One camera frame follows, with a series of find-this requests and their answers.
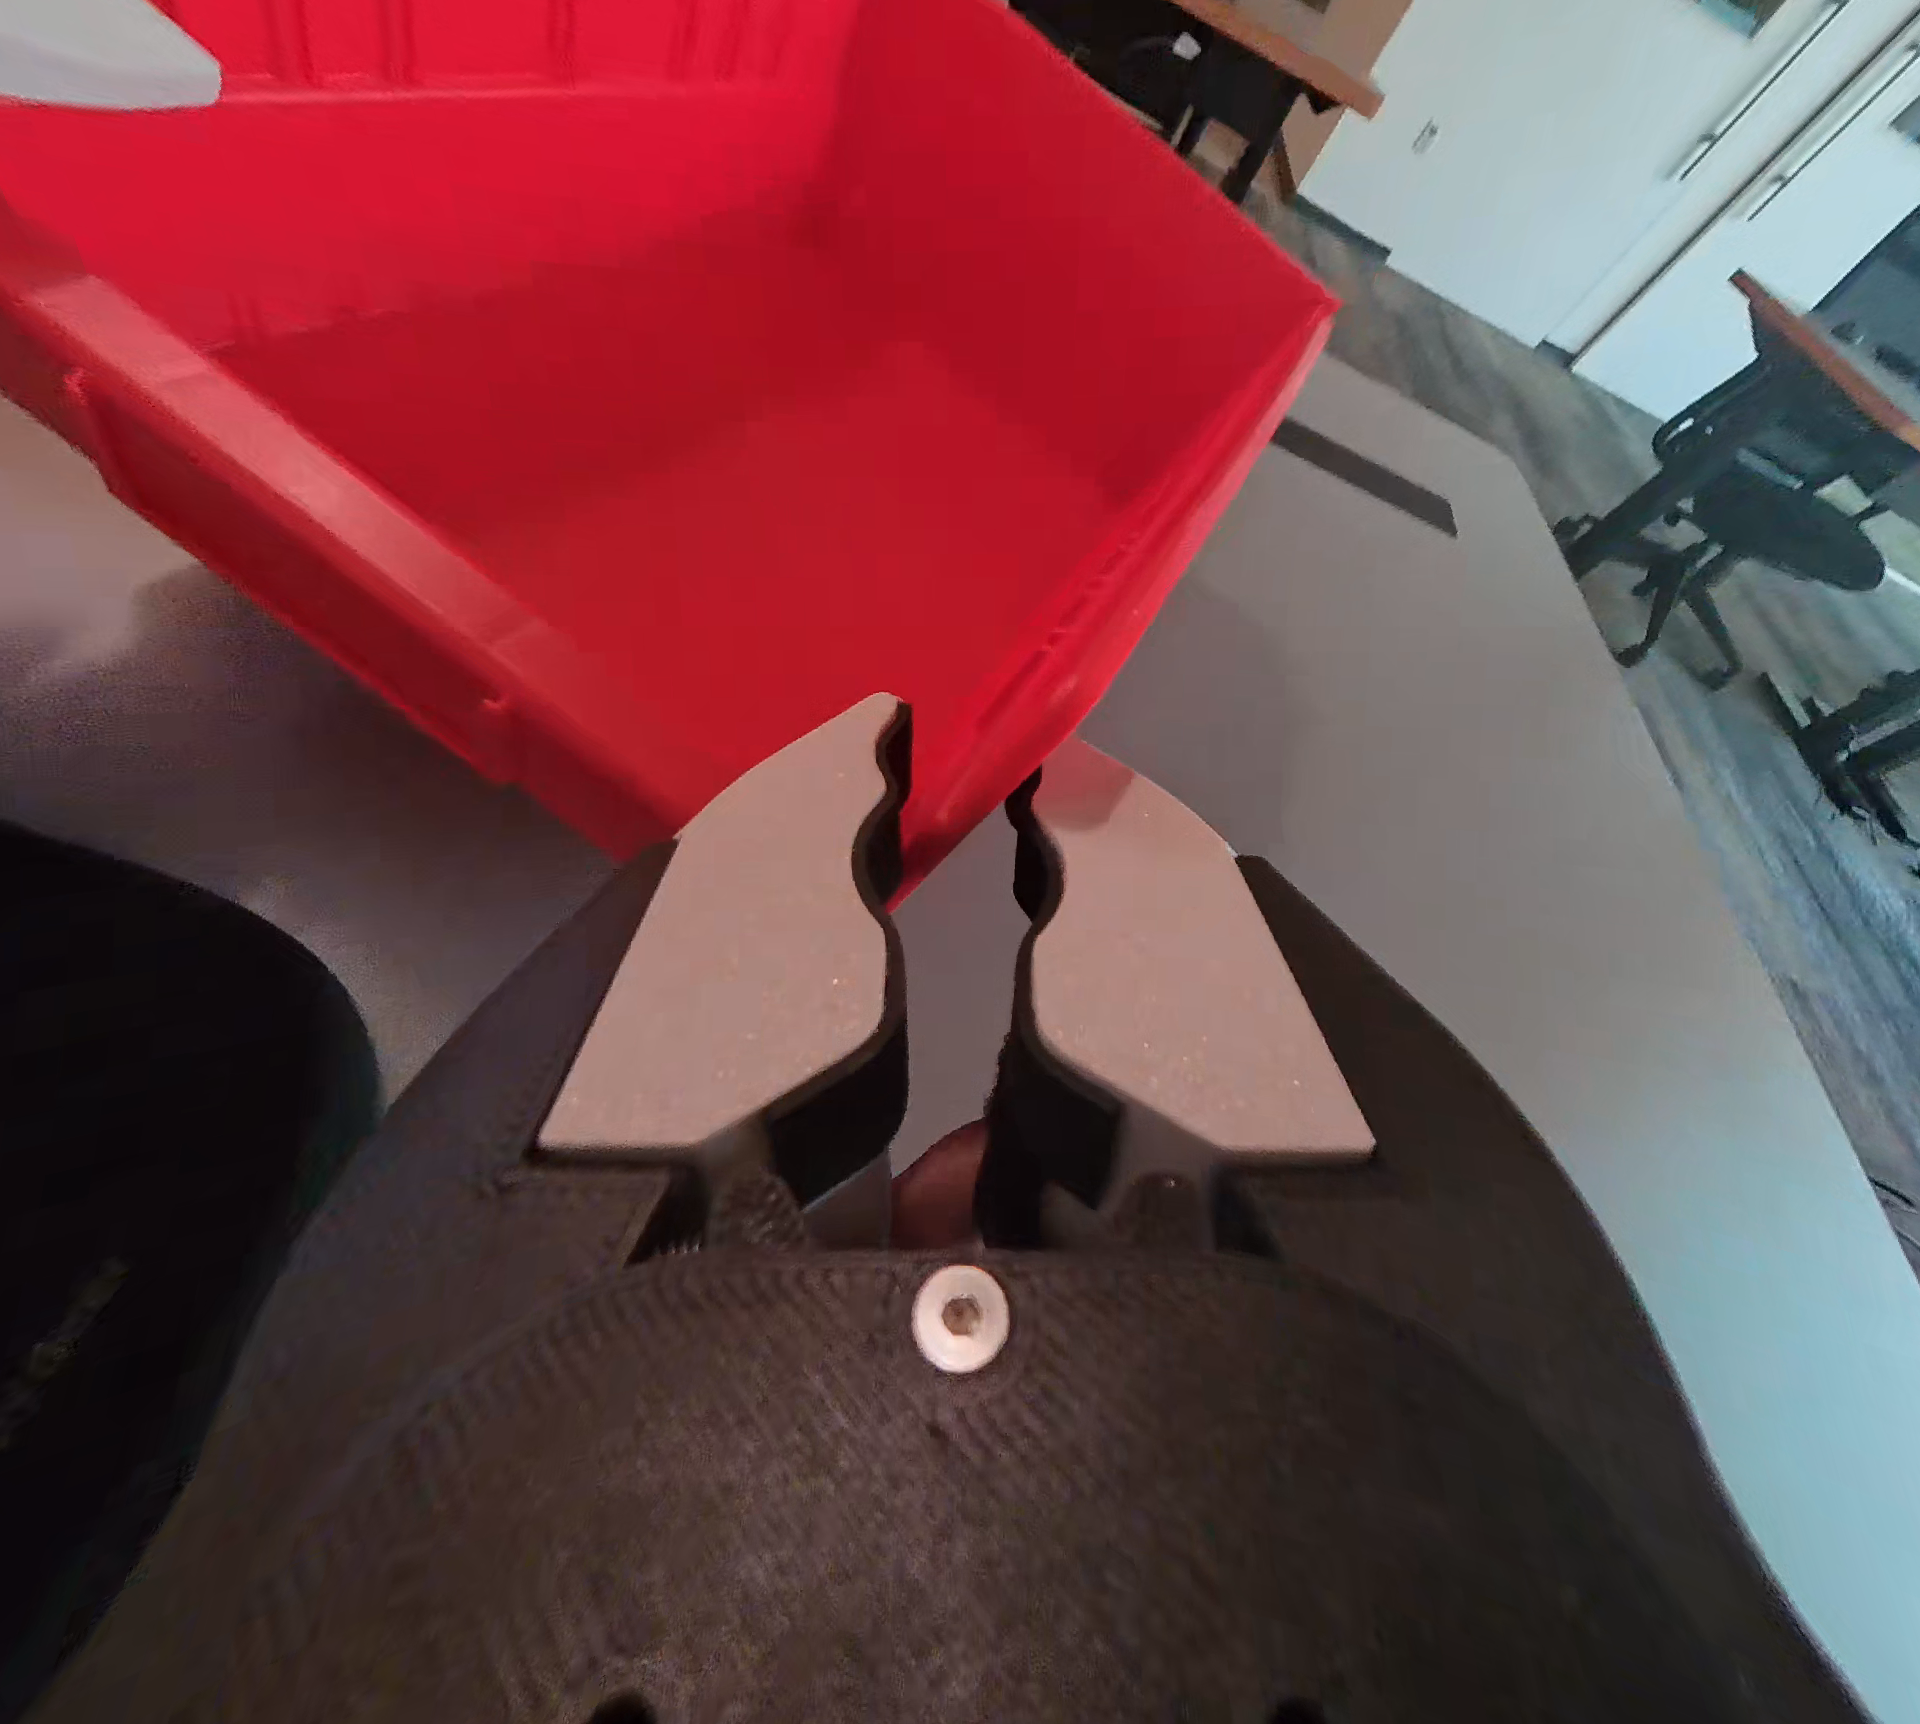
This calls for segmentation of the person's right hand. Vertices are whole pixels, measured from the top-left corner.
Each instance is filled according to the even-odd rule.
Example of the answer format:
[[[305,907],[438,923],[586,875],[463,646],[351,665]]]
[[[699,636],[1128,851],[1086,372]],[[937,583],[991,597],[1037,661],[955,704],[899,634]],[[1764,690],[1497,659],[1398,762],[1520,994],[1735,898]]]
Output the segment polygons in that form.
[[[974,1197],[987,1146],[987,1119],[965,1122],[935,1141],[894,1179],[889,1211],[894,1250],[961,1250],[976,1240]]]

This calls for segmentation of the black honeycomb wrist rest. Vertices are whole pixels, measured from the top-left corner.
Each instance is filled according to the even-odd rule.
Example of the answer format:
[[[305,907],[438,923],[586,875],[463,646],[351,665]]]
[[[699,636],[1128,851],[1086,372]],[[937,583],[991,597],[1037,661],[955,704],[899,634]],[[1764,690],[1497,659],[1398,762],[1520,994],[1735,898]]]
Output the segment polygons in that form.
[[[377,1111],[367,1027],[295,937],[5,822],[5,1720],[192,1477],[293,1240]]]

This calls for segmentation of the long wood-edged desk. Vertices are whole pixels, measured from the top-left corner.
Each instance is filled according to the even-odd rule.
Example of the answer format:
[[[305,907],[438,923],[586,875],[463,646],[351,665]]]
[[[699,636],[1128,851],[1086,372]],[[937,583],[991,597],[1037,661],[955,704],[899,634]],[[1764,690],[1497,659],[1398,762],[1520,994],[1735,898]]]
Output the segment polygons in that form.
[[[1837,333],[1810,313],[1774,296],[1749,271],[1731,271],[1729,284],[1744,300],[1756,357],[1769,367],[1795,364],[1810,369],[1832,392],[1844,398],[1881,432],[1917,450],[1917,388],[1915,379],[1885,367],[1883,359]]]

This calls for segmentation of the red plastic bin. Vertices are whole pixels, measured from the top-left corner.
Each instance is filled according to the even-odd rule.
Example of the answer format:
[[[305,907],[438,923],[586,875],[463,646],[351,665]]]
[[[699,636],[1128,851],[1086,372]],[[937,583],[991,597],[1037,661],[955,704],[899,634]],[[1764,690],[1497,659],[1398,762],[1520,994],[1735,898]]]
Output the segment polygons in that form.
[[[1337,296],[998,0],[146,0],[5,100],[5,395],[611,855],[877,692],[906,879],[1091,715]]]

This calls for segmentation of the black office chair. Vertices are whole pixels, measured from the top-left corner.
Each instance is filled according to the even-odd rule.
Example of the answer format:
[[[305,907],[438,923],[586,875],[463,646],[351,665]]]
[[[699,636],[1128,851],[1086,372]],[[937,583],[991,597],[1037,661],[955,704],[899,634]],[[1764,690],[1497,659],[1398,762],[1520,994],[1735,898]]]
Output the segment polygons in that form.
[[[1649,600],[1647,630],[1615,650],[1620,668],[1642,665],[1690,608],[1720,658],[1697,679],[1708,690],[1735,681],[1744,659],[1716,590],[1747,564],[1847,593],[1883,583],[1876,540],[1825,491],[1857,483],[1877,495],[1915,468],[1915,445],[1819,369],[1752,359],[1662,422],[1651,447],[1656,473],[1620,503],[1625,524],[1612,510],[1552,525],[1576,574],[1600,564],[1642,572],[1634,593]]]
[[[1837,814],[1915,854],[1915,816],[1890,777],[1917,759],[1917,673],[1895,670],[1837,707],[1795,700],[1769,674],[1759,674],[1759,692]]]

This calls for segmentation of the white door with window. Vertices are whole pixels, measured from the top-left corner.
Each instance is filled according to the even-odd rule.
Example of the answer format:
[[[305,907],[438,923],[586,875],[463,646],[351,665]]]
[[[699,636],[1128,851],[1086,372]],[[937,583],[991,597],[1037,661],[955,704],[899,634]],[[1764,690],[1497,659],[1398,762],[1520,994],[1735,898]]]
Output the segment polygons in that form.
[[[1681,0],[1702,96],[1679,76],[1624,250],[1545,348],[1671,415],[1755,342],[1736,271],[1812,309],[1915,215],[1917,0]]]

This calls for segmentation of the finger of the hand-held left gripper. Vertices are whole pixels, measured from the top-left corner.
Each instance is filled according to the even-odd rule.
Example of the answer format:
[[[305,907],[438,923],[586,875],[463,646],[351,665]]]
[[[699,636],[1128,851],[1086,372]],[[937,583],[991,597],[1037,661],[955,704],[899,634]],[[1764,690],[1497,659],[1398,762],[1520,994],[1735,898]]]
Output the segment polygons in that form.
[[[149,0],[2,0],[2,98],[51,109],[209,109],[221,66]]]

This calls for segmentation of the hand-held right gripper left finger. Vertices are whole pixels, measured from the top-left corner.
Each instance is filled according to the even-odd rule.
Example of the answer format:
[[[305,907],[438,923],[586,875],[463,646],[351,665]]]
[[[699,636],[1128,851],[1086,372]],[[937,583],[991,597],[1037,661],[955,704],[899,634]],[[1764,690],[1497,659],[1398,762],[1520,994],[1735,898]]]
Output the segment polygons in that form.
[[[911,709],[877,692],[677,834],[538,1129],[560,1168],[765,1168],[805,1216],[886,1216],[908,1094],[892,898]]]

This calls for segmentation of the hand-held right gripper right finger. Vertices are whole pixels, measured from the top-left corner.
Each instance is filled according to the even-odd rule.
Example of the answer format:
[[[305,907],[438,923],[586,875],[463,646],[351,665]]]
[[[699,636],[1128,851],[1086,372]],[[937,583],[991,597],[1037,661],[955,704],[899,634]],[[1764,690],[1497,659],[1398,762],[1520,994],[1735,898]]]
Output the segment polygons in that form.
[[[987,1240],[1097,1240],[1166,1186],[1211,1229],[1229,1179],[1374,1160],[1252,865],[1208,820],[1081,738],[1008,817],[1028,931],[974,1187]]]

